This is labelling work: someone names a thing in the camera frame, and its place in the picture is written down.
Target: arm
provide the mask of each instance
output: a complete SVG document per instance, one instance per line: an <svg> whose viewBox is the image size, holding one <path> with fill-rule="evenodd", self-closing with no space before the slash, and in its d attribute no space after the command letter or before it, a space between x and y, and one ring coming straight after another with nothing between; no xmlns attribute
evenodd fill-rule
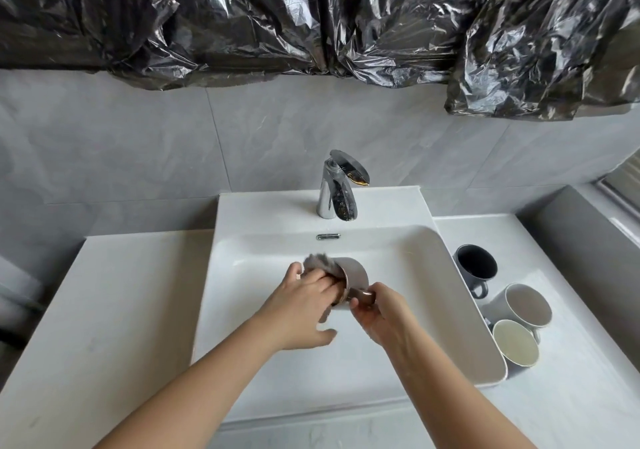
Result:
<svg viewBox="0 0 640 449"><path fill-rule="evenodd" d="M279 350L331 343L318 319L340 287L314 270L300 280L298 262L249 320L121 422L95 449L203 448L231 406Z"/></svg>
<svg viewBox="0 0 640 449"><path fill-rule="evenodd" d="M354 299L351 310L386 351L436 447L535 449L420 327L400 294L381 283L370 289L376 307Z"/></svg>

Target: rectangular sink basin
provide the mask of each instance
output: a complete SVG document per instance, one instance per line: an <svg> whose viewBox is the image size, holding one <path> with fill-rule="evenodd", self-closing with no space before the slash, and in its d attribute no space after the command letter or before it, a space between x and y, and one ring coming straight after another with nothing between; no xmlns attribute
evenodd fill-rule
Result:
<svg viewBox="0 0 640 449"><path fill-rule="evenodd" d="M506 365L417 186L355 191L355 221L315 213L318 191L220 196L192 363L251 316L293 261L309 253L352 257L371 282L399 291L425 330L477 386L506 377ZM338 240L317 240L340 233ZM225 423L375 407L407 400L382 348L348 310L323 328L331 345L277 353L229 412Z"/></svg>

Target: black mug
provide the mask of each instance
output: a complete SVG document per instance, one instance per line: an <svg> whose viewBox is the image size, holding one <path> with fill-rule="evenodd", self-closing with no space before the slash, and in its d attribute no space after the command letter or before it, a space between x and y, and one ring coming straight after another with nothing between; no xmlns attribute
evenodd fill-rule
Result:
<svg viewBox="0 0 640 449"><path fill-rule="evenodd" d="M498 273L498 264L493 256L477 245L462 245L453 255L465 284L474 299L484 299L489 294L486 282Z"/></svg>

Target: faucet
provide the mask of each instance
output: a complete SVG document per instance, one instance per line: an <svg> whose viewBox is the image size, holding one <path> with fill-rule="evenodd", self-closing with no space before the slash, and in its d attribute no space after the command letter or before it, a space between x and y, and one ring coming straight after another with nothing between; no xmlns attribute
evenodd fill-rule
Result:
<svg viewBox="0 0 640 449"><path fill-rule="evenodd" d="M349 180L369 186L369 173L350 155L333 149L324 162L316 211L324 219L338 216L346 222L358 218L358 207Z"/></svg>

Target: plastic covering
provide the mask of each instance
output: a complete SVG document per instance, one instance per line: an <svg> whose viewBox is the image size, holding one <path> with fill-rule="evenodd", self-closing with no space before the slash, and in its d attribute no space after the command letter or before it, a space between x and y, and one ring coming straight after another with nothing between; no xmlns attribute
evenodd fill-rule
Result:
<svg viewBox="0 0 640 449"><path fill-rule="evenodd" d="M590 83L594 94L607 86L592 80L611 75L598 61L638 8L639 0L487 0L466 33L445 108L460 115L571 119ZM624 53L633 47L637 41L620 43ZM632 76L637 82L637 73ZM603 104L615 101L597 95Z"/></svg>
<svg viewBox="0 0 640 449"><path fill-rule="evenodd" d="M462 115L571 119L640 100L640 0L0 0L0 67L132 85L281 73L448 81Z"/></svg>

